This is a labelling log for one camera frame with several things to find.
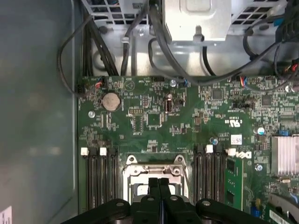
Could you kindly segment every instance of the blue wire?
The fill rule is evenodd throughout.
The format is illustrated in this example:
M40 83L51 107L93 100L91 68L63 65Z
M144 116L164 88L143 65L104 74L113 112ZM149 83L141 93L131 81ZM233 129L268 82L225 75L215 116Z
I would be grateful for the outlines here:
M246 86L246 83L247 83L247 77L246 77L246 79L244 80L244 86Z

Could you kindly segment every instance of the black connector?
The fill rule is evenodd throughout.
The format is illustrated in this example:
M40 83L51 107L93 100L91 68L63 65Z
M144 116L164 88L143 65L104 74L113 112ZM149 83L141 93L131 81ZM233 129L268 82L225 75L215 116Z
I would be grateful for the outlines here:
M275 32L276 42L299 42L299 0L288 0L285 18Z

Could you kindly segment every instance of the capacitor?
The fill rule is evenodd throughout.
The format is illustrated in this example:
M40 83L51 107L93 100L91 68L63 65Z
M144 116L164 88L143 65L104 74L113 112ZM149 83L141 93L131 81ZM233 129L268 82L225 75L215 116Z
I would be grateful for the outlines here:
M259 134L259 135L264 135L265 134L265 129L261 126L256 126L254 129L253 129L253 133L254 134Z
M257 198L255 204L256 204L256 208L259 210L259 208L261 207L261 199Z
M211 142L213 145L217 145L217 144L218 144L218 139L211 137L211 138L210 138L210 142Z
M172 79L172 80L169 82L169 85L170 85L171 87L176 87L176 86L177 86L177 81L174 80L174 79Z

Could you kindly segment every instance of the red wire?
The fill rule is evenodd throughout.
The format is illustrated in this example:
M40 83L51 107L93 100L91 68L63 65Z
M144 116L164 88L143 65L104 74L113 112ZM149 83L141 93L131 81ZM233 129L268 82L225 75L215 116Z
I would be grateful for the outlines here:
M295 71L297 67L298 67L298 64L293 65L292 71Z
M99 88L101 86L102 82L96 83L95 88Z
M240 78L240 81L241 81L241 86L243 86L243 87L244 87L244 81L243 81L243 79L244 79L244 78L243 78L243 77L241 77L241 78Z

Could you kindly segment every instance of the sticker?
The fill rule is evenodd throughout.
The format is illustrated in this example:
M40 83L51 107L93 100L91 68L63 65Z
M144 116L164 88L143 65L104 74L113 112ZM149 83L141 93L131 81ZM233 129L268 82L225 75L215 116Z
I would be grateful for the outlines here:
M13 216L12 216L12 208L9 206L7 209L0 212L0 224L12 224Z
M230 144L231 145L242 145L242 135L241 134L232 134L230 136Z
M290 224L287 221L285 221L282 217L277 215L275 212L270 210L270 218L273 219L278 224Z

